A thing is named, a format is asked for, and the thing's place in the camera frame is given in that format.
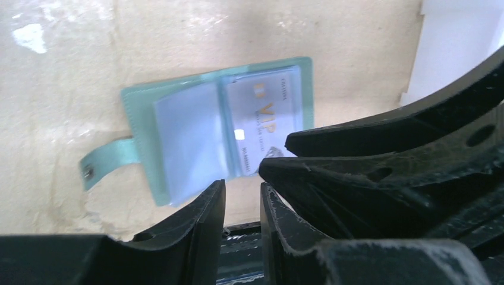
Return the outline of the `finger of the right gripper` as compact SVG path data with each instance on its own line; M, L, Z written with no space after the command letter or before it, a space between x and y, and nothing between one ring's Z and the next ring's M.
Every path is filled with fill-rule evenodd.
M503 107L401 153L266 159L260 176L334 238L447 238L503 257Z
M414 103L337 125L291 133L298 157L360 157L402 152L442 138L503 100L503 49L461 78Z

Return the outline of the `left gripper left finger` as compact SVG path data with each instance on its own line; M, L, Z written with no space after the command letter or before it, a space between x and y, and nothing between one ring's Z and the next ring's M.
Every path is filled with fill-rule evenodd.
M131 241L103 234L1 237L2 284L215 284L226 188L191 203Z

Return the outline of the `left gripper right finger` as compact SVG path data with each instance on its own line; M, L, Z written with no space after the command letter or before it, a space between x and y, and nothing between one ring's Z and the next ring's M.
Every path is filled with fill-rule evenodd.
M266 284L489 284L473 253L446 239L332 239L260 187Z

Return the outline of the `teal card holder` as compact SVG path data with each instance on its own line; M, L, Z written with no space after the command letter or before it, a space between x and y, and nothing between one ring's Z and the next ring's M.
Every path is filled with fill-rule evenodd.
M85 190L117 168L140 163L155 204L178 206L216 180L244 177L224 81L230 76L289 67L300 70L299 97L295 101L300 112L299 126L294 132L311 129L313 62L308 56L123 89L121 99L132 135L100 146L80 160Z

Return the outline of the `white VIP card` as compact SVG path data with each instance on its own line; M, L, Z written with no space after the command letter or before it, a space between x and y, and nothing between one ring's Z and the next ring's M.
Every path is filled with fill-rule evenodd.
M242 175L255 174L264 158L293 155L285 140L299 126L299 75L300 70L291 66L225 79Z

